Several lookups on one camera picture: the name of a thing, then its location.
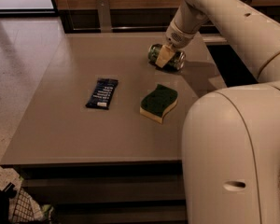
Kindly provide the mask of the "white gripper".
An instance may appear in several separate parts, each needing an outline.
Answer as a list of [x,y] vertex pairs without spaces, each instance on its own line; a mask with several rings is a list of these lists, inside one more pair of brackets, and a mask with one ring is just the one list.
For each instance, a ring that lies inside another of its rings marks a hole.
[[196,34],[196,28],[191,24],[177,24],[171,21],[166,30],[166,41],[170,45],[163,45],[155,64],[163,68],[175,55],[175,49],[186,47]]

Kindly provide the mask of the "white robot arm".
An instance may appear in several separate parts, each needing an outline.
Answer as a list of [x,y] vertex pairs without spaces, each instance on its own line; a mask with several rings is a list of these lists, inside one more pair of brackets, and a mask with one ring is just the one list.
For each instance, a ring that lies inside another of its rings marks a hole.
[[240,0],[183,0],[166,31],[184,48],[211,21],[256,84],[210,92],[186,115],[189,224],[280,224],[280,23]]

